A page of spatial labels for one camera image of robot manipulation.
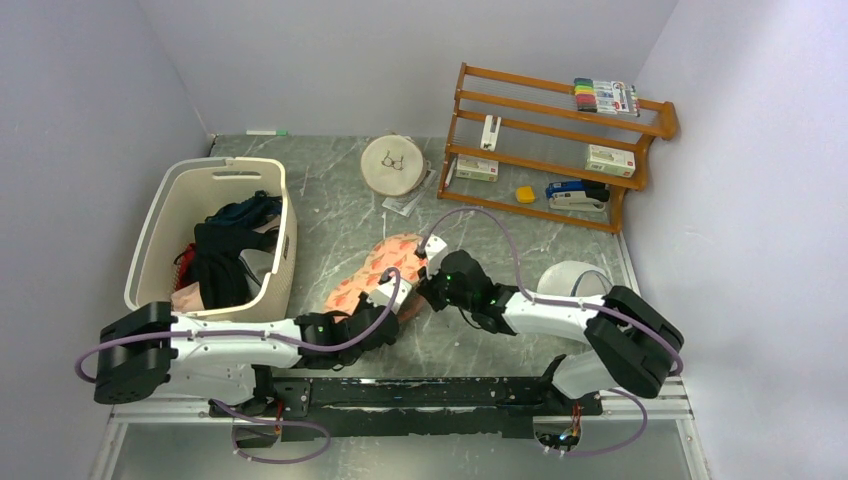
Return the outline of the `pink floral mesh laundry bag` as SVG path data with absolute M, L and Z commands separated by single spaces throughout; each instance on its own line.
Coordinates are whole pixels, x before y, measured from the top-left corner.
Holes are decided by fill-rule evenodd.
M 388 267 L 396 267 L 402 278 L 411 285 L 398 313 L 399 322 L 405 323 L 414 318 L 425 303 L 414 292 L 420 281 L 418 272 L 427 266 L 427 260 L 415 254 L 421 241 L 422 237 L 413 233 L 396 234 L 382 240 L 367 255 L 363 265 L 331 291 L 324 302 L 323 311 L 352 314 L 359 302 L 359 294 L 370 293 L 377 287 L 384 271 Z

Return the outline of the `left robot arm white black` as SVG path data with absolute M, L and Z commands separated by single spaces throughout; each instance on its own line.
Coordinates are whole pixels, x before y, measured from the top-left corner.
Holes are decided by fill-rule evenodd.
M 93 398 L 118 405 L 169 393 L 264 415 L 277 400 L 271 369 L 344 368 L 394 344 L 407 292 L 362 293 L 351 315 L 312 312 L 267 323 L 204 320 L 149 303 L 101 330 Z

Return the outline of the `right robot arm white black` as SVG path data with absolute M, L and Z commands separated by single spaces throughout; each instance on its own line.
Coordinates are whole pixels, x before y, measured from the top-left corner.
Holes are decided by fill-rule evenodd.
M 472 325 L 492 334 L 549 335 L 589 346 L 549 366 L 539 391 L 542 406 L 562 414 L 595 391 L 622 388 L 655 398 L 675 375 L 682 333 L 632 289 L 614 285 L 600 295 L 540 295 L 493 282 L 466 251 L 458 250 L 420 271 L 418 293 L 440 311 L 457 308 Z

